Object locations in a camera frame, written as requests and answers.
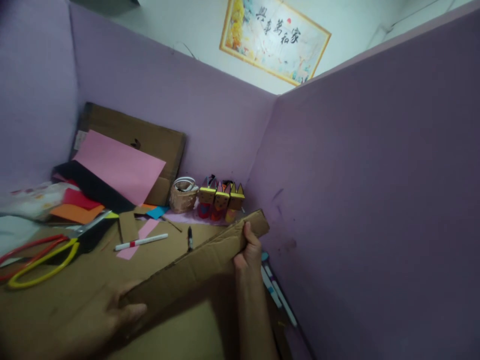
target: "marker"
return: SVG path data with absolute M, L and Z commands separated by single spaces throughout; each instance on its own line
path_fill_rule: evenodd
M 141 239 L 141 240 L 130 241 L 130 242 L 115 246 L 114 250 L 115 251 L 120 251 L 120 250 L 123 250 L 123 249 L 133 248 L 133 247 L 136 247 L 136 246 L 139 246 L 139 245 L 152 243 L 152 242 L 157 241 L 157 240 L 166 239 L 168 237 L 169 237 L 168 234 L 162 234 L 162 235 L 147 237 L 147 238 L 144 238 L 144 239 Z
M 285 307 L 286 314 L 288 315 L 288 318 L 290 319 L 291 324 L 294 327 L 297 327 L 297 319 L 295 319 L 294 313 L 292 312 L 292 309 L 290 309 L 289 303 L 287 302 L 284 295 L 282 294 L 282 291 L 280 290 L 280 286 L 277 283 L 277 281 L 275 280 L 274 275 L 272 274 L 272 271 L 270 270 L 270 267 L 266 263 L 263 266 L 265 267 L 265 271 L 266 271 L 268 277 L 270 278 L 271 284 L 273 285 L 273 288 L 275 289 L 276 293 L 278 294 L 278 297 L 280 298 L 281 303 Z
M 188 251 L 191 252 L 194 249 L 194 238 L 192 237 L 192 227 L 188 227 Z
M 272 282 L 270 281 L 263 266 L 260 267 L 260 272 L 261 272 L 261 278 L 263 280 L 263 283 L 265 284 L 266 289 L 268 290 L 268 292 L 271 295 L 271 298 L 275 302 L 276 307 L 280 309 L 282 307 L 282 303 L 280 302 L 279 296 L 275 292 Z

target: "woven basket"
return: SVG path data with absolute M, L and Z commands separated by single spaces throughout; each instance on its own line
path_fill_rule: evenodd
M 199 187 L 191 177 L 179 177 L 170 190 L 170 208 L 175 214 L 183 214 L 194 209 Z

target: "pink construction paper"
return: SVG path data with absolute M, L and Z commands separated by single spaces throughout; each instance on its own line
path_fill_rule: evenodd
M 153 229 L 159 224 L 158 220 L 149 219 L 145 225 L 138 231 L 138 238 L 145 239 L 149 237 L 149 234 L 152 232 Z
M 93 130 L 73 159 L 138 206 L 165 166 L 165 161 Z
M 155 219 L 149 219 L 145 225 L 142 226 L 140 230 L 138 230 L 138 239 L 145 239 L 149 237 L 149 234 L 152 232 L 153 229 L 158 225 L 159 221 Z M 132 256 L 135 254 L 139 247 L 129 247 L 123 250 L 120 250 L 116 255 L 117 258 L 122 258 L 125 260 L 130 260 Z
M 130 260 L 132 256 L 137 252 L 138 246 L 128 247 L 126 249 L 120 250 L 116 255 L 117 258 L 122 258 L 125 260 Z

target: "wire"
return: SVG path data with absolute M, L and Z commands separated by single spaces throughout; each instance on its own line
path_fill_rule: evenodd
M 195 60 L 200 60 L 200 59 L 197 59 L 197 58 L 195 57 L 194 53 L 193 53 L 193 52 L 189 49 L 189 47 L 188 47 L 184 42 L 182 42 L 182 41 L 177 41 L 175 44 L 173 44 L 173 48 L 172 48 L 173 51 L 171 52 L 172 55 L 175 53 L 175 45 L 176 45 L 176 44 L 183 44 L 183 46 L 186 47 L 186 49 L 188 50 L 188 52 L 190 53 L 190 55 L 191 55 L 192 58 L 194 58 Z

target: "painting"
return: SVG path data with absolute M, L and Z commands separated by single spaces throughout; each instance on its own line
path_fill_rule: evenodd
M 331 35 L 281 0 L 228 0 L 220 50 L 297 86 L 314 76 Z

